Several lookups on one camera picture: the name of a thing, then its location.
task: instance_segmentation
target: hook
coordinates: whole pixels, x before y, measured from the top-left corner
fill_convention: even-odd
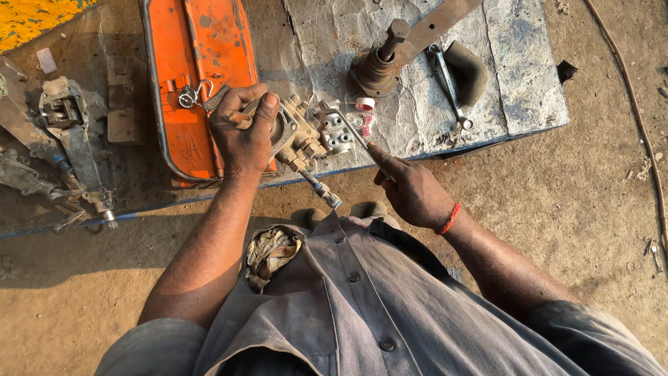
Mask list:
[[[208,78],[205,78],[205,79],[200,81],[200,84],[197,85],[197,90],[195,90],[195,92],[197,94],[200,93],[200,91],[202,90],[202,84],[204,82],[208,82],[208,84],[209,84],[209,91],[208,91],[208,93],[206,93],[206,96],[209,97],[209,96],[211,96],[211,93],[213,93],[213,82],[211,82],[211,80],[209,80]]]

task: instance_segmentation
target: orange toolbox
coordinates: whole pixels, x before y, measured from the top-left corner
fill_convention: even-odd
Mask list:
[[[184,87],[212,108],[231,88],[258,83],[248,19],[239,0],[143,0],[150,93],[160,150],[178,187],[221,181],[224,162],[213,142],[207,111],[184,108]],[[275,173],[272,160],[267,173]]]

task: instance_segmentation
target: forearm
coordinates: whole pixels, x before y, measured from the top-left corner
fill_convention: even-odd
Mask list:
[[[460,255],[485,299],[517,319],[550,301],[579,302],[568,288],[482,228],[465,211],[459,213],[444,237]]]
[[[236,284],[259,174],[224,181],[204,218],[146,299],[139,324],[191,320],[208,328]]]

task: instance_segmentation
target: hex bolt head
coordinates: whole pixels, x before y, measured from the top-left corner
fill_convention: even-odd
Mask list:
[[[386,43],[403,43],[403,41],[406,40],[406,37],[408,37],[408,33],[410,31],[411,27],[408,25],[408,21],[401,18],[395,18],[387,28]]]
[[[395,18],[387,28],[387,39],[385,40],[383,47],[378,51],[378,57],[384,62],[390,61],[394,54],[394,50],[397,49],[399,44],[406,40],[410,31],[411,27],[408,25],[408,21],[401,18]]]

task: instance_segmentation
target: yellow painted surface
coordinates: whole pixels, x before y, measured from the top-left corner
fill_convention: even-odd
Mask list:
[[[98,0],[0,0],[0,54],[74,18]]]

